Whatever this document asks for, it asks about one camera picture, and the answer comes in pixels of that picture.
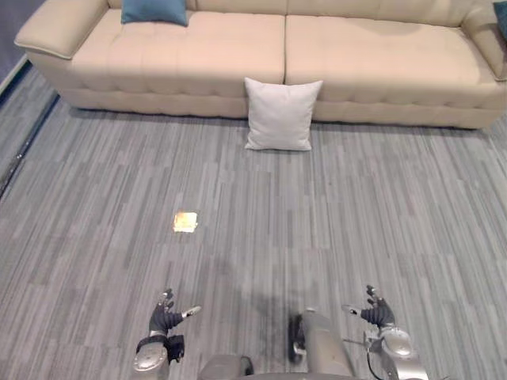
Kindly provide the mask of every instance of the wall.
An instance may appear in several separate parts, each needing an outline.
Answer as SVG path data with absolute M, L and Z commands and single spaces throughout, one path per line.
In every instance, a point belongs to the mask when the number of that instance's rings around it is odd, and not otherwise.
M 14 45 L 14 37 L 44 0 L 2 0 L 0 11 L 0 83 L 16 66 L 24 52 Z

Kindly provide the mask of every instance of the sofa backrest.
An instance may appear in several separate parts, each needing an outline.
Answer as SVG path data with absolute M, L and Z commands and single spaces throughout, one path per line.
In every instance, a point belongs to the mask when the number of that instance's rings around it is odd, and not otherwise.
M 287 13 L 457 27 L 473 2 L 474 0 L 288 0 Z
M 287 0 L 196 0 L 196 4 L 197 10 L 211 12 L 283 15 L 287 12 Z
M 196 10 L 196 0 L 186 0 L 187 2 L 187 10 Z M 110 8 L 121 8 L 121 0 L 108 0 Z

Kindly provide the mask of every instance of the robotic arm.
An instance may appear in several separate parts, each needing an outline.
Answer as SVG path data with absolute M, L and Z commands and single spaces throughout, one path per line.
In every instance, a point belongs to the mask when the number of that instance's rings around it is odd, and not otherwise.
M 200 306 L 183 313 L 172 313 L 170 308 L 173 292 L 163 292 L 150 318 L 149 336 L 137 345 L 131 380 L 166 380 L 169 376 L 169 365 L 177 362 L 185 354 L 185 341 L 182 335 L 167 336 L 169 330 L 182 323 L 186 318 L 199 313 Z
M 379 297 L 375 288 L 368 285 L 367 294 L 370 309 L 359 309 L 350 305 L 343 305 L 342 309 L 352 315 L 363 318 L 366 322 L 376 325 L 377 329 L 364 332 L 364 346 L 367 351 L 368 366 L 370 352 L 378 354 L 382 367 L 393 380 L 428 380 L 428 375 L 419 359 L 419 354 L 412 345 L 410 335 L 396 327 L 395 315 L 385 299 Z

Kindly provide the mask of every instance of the leather sofa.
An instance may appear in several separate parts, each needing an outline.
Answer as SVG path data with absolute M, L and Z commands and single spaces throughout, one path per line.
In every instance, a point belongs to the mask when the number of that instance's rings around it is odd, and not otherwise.
M 314 120 L 487 127 L 507 109 L 488 0 L 187 0 L 189 26 L 121 0 L 47 0 L 18 33 L 79 108 L 246 117 L 243 82 L 323 80 Z

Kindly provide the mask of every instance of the floor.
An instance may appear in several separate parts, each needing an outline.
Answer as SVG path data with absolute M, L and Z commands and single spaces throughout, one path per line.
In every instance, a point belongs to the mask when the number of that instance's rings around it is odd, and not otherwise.
M 31 70 L 0 136 L 48 89 Z M 58 101 L 0 203 L 0 379 L 127 379 L 167 286 L 177 310 L 203 306 L 176 329 L 171 380 L 216 353 L 302 371 L 288 315 L 313 306 L 361 341 L 340 305 L 365 305 L 367 283 L 431 379 L 505 378 L 507 116 L 482 131 L 316 123 L 306 153 L 245 150 L 247 131 Z M 172 232 L 181 210 L 194 234 Z

